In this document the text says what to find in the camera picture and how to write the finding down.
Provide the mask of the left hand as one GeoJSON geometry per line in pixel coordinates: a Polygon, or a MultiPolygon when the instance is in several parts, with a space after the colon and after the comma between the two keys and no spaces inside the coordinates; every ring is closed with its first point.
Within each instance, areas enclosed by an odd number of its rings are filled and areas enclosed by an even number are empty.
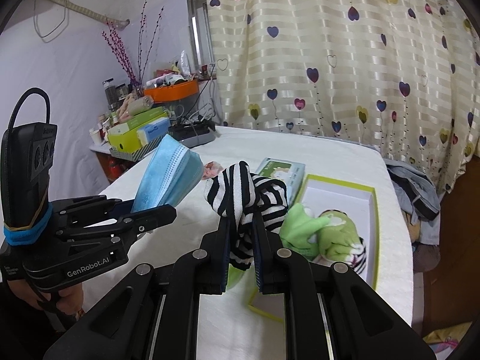
{"type": "MultiPolygon", "coordinates": [[[[25,301],[30,306],[40,310],[41,297],[35,294],[25,280],[7,281],[13,294],[25,301]]],[[[75,315],[82,309],[84,303],[84,291],[81,283],[59,291],[60,299],[56,307],[66,315],[75,315]]]]}

